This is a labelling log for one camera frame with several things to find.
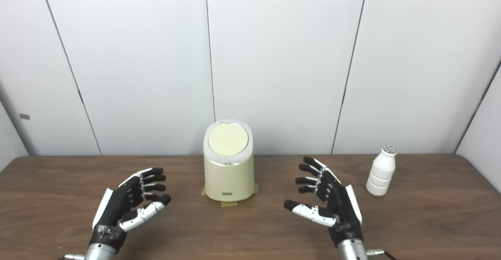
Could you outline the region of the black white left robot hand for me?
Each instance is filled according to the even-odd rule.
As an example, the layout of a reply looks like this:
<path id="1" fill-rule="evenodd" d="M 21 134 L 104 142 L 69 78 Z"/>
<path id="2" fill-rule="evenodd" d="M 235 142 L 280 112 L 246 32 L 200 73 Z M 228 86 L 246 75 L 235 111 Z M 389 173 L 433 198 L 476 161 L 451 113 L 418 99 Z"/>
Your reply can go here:
<path id="1" fill-rule="evenodd" d="M 132 174 L 116 189 L 107 188 L 92 223 L 89 245 L 109 246 L 117 254 L 128 232 L 161 212 L 171 197 L 165 194 L 163 168 Z"/>

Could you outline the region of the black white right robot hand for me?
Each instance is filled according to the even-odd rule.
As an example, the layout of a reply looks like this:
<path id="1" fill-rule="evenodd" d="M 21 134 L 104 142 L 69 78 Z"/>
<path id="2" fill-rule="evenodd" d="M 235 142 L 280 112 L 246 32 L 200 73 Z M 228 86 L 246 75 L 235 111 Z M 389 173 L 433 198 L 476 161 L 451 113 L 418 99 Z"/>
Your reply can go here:
<path id="1" fill-rule="evenodd" d="M 347 239 L 364 241 L 362 214 L 352 185 L 343 185 L 332 170 L 319 160 L 304 156 L 298 168 L 311 177 L 298 177 L 299 193 L 312 193 L 326 206 L 313 206 L 286 200 L 283 206 L 297 215 L 328 227 L 331 240 L 338 246 Z"/>

